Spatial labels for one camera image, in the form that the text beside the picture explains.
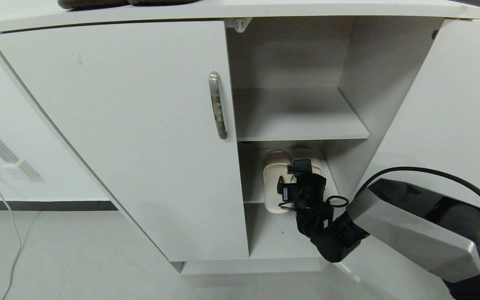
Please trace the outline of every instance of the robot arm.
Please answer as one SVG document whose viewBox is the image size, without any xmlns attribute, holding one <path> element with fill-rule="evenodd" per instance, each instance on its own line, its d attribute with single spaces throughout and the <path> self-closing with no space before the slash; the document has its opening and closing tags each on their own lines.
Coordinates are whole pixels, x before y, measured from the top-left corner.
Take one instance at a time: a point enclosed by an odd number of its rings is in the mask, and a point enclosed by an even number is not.
<svg viewBox="0 0 480 300">
<path fill-rule="evenodd" d="M 409 169 L 441 173 L 392 168 Z M 373 178 L 333 220 L 340 205 L 323 201 L 325 178 L 312 173 L 310 161 L 294 161 L 289 172 L 297 182 L 280 182 L 278 192 L 294 203 L 297 229 L 326 260 L 340 262 L 371 234 L 440 277 L 454 299 L 480 300 L 480 208 L 406 182 L 369 185 Z"/>
</svg>

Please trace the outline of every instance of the cabinet door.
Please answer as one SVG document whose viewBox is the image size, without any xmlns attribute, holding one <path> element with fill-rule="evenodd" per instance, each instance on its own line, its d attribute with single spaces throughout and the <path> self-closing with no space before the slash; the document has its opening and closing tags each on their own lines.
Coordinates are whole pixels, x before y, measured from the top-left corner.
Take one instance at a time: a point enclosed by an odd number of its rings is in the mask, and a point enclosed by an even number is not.
<svg viewBox="0 0 480 300">
<path fill-rule="evenodd" d="M 445 171 L 480 188 L 480 23 L 444 22 L 361 184 L 382 169 L 406 165 Z M 395 172 L 383 178 L 480 206 L 466 188 L 433 175 Z M 383 299 L 451 299 L 440 279 L 372 237 L 344 265 Z"/>
<path fill-rule="evenodd" d="M 169 260 L 248 257 L 223 22 L 14 32 L 0 35 L 0 51 Z M 211 72 L 221 76 L 225 140 Z"/>
</svg>

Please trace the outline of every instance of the wall trim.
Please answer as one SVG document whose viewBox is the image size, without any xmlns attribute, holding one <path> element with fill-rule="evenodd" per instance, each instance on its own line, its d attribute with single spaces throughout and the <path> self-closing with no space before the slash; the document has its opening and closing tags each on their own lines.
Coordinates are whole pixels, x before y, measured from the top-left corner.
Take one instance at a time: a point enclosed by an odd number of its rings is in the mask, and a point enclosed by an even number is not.
<svg viewBox="0 0 480 300">
<path fill-rule="evenodd" d="M 12 210 L 27 211 L 99 211 L 118 210 L 109 200 L 85 200 L 85 201 L 7 201 Z M 7 210 L 5 204 L 0 201 L 0 210 Z"/>
</svg>

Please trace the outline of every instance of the open cabinet door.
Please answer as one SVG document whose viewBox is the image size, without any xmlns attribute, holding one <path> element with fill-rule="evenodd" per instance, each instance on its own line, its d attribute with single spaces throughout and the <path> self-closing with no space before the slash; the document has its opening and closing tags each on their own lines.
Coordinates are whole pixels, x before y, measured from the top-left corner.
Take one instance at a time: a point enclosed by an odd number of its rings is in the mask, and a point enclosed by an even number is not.
<svg viewBox="0 0 480 300">
<path fill-rule="evenodd" d="M 437 169 L 480 188 L 480 23 L 443 23 L 360 184 L 398 166 Z M 383 178 L 480 206 L 472 192 L 444 178 L 415 172 Z M 364 240 L 343 265 L 379 299 L 452 299 L 439 278 L 374 237 Z"/>
</svg>

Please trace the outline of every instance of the metal door handle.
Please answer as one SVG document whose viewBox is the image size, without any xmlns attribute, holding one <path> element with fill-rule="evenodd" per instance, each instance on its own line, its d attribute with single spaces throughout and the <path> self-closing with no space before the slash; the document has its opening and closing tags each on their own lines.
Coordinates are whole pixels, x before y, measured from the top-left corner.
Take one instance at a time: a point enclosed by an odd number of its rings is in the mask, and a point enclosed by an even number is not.
<svg viewBox="0 0 480 300">
<path fill-rule="evenodd" d="M 212 101 L 212 110 L 214 112 L 214 120 L 216 121 L 217 135 L 221 139 L 227 139 L 227 131 L 225 130 L 225 121 L 223 120 L 223 111 L 221 110 L 220 98 L 220 76 L 217 72 L 211 72 L 208 76 L 208 86 L 210 87 L 210 99 Z"/>
</svg>

